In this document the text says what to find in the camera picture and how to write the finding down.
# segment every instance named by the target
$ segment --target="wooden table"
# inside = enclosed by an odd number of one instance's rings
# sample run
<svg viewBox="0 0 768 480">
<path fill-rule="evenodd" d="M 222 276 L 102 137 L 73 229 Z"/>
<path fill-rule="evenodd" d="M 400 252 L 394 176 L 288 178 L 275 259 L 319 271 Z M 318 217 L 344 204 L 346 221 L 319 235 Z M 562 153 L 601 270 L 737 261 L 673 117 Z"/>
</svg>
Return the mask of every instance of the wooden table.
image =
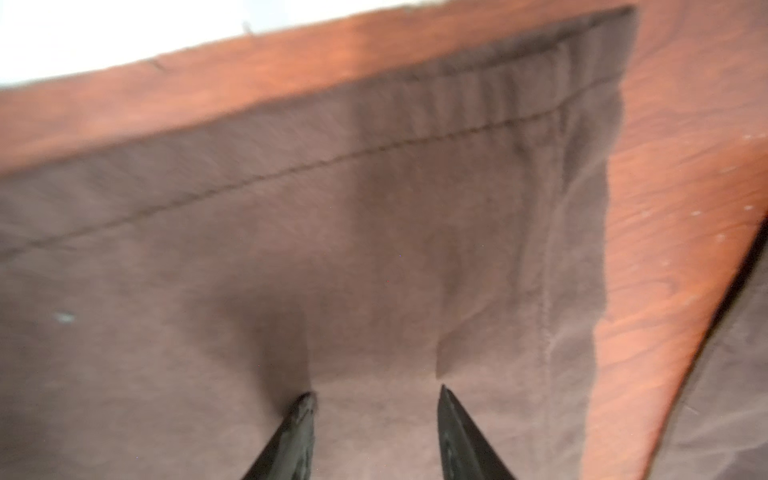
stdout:
<svg viewBox="0 0 768 480">
<path fill-rule="evenodd" d="M 478 45 L 613 0 L 456 0 L 0 91 L 0 174 Z M 583 478 L 643 475 L 768 210 L 768 3 L 641 0 L 610 163 L 609 307 Z"/>
</svg>

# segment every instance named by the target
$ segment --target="seam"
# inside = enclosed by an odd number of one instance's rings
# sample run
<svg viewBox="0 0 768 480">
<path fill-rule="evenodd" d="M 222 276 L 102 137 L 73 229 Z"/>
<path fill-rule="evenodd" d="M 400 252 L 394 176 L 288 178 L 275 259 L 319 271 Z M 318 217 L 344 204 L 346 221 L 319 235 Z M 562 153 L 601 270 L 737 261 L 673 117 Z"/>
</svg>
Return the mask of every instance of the seam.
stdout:
<svg viewBox="0 0 768 480">
<path fill-rule="evenodd" d="M 195 194 L 183 195 L 182 197 L 177 198 L 176 200 L 173 200 L 169 203 L 156 205 L 153 207 L 147 207 L 137 212 L 134 212 L 130 215 L 127 215 L 125 217 L 120 217 L 120 218 L 110 220 L 108 222 L 100 223 L 97 225 L 82 227 L 80 229 L 73 230 L 71 232 L 63 233 L 60 235 L 54 235 L 52 237 L 45 237 L 39 240 L 33 240 L 21 245 L 20 247 L 12 248 L 5 251 L 0 251 L 0 263 L 7 262 L 12 258 L 27 252 L 28 250 L 50 247 L 51 245 L 54 245 L 56 243 L 60 243 L 67 240 L 72 240 L 77 237 L 83 237 L 85 235 L 97 233 L 101 230 L 107 230 L 110 228 L 115 228 L 122 225 L 134 223 L 139 220 L 152 217 L 156 214 L 159 214 L 168 210 L 173 210 L 179 207 L 184 207 L 189 204 L 194 204 L 198 201 L 206 200 L 208 198 L 215 197 L 219 194 L 233 192 L 235 190 L 248 187 L 252 184 L 257 184 L 261 181 L 276 180 L 281 177 L 286 177 L 294 174 L 301 174 L 303 172 L 315 170 L 318 168 L 330 167 L 336 164 L 341 164 L 347 161 L 353 161 L 369 155 L 381 154 L 391 150 L 397 150 L 399 148 L 408 147 L 412 145 L 429 144 L 429 143 L 432 143 L 433 141 L 453 140 L 456 138 L 467 137 L 469 135 L 481 133 L 484 131 L 493 131 L 499 128 L 509 127 L 509 126 L 523 123 L 526 121 L 533 121 L 556 112 L 558 109 L 562 108 L 567 103 L 574 101 L 575 99 L 580 97 L 587 90 L 590 90 L 591 88 L 594 88 L 601 84 L 615 81 L 618 78 L 621 78 L 623 75 L 624 75 L 624 71 L 621 70 L 615 74 L 608 75 L 607 77 L 602 77 L 595 81 L 592 81 L 586 86 L 572 92 L 570 95 L 568 95 L 565 99 L 563 99 L 559 104 L 555 105 L 554 107 L 549 108 L 546 111 L 541 111 L 535 114 L 528 115 L 526 117 L 510 118 L 510 119 L 495 122 L 495 123 L 485 124 L 480 127 L 471 127 L 471 128 L 466 128 L 460 131 L 449 132 L 447 134 L 430 135 L 428 137 L 417 137 L 417 138 L 410 138 L 410 139 L 405 139 L 400 141 L 394 141 L 392 143 L 385 144 L 385 145 L 365 148 L 357 152 L 352 152 L 351 154 L 339 155 L 337 157 L 330 158 L 329 160 L 321 160 L 321 161 L 313 162 L 311 164 L 299 165 L 296 167 L 289 167 L 272 174 L 251 175 L 249 177 L 242 179 L 239 182 L 218 186 L 218 187 L 212 187 L 207 190 L 197 192 Z"/>
</svg>

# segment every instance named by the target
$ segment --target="wood grain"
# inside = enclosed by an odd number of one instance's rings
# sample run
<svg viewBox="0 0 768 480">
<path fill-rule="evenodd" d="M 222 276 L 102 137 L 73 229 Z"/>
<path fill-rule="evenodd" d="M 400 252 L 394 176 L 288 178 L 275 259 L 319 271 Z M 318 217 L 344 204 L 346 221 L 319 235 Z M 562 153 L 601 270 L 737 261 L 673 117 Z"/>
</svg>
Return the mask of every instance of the wood grain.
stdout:
<svg viewBox="0 0 768 480">
<path fill-rule="evenodd" d="M 0 91 L 0 174 L 409 65 L 613 0 L 457 1 Z M 610 163 L 609 307 L 583 478 L 641 478 L 768 210 L 768 3 L 642 0 Z"/>
</svg>

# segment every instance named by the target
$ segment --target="white wall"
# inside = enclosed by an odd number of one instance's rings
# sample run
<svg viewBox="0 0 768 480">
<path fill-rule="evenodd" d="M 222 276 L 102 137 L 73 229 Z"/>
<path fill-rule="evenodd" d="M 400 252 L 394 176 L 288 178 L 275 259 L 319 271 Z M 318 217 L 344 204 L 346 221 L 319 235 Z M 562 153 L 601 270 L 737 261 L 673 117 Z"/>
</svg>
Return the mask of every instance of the white wall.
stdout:
<svg viewBox="0 0 768 480">
<path fill-rule="evenodd" d="M 419 0 L 0 0 L 0 85 Z"/>
</svg>

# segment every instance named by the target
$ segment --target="orange wooden surface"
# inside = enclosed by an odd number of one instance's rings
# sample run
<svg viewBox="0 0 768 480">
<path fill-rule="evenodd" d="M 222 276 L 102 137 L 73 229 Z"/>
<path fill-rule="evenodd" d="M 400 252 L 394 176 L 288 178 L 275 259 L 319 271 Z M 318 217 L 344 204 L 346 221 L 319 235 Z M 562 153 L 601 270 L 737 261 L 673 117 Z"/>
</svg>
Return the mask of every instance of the orange wooden surface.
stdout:
<svg viewBox="0 0 768 480">
<path fill-rule="evenodd" d="M 586 479 L 643 475 L 768 210 L 768 3 L 641 0 L 610 163 L 609 307 Z M 458 0 L 244 37 L 0 91 L 0 174 L 412 64 L 614 0 Z"/>
</svg>

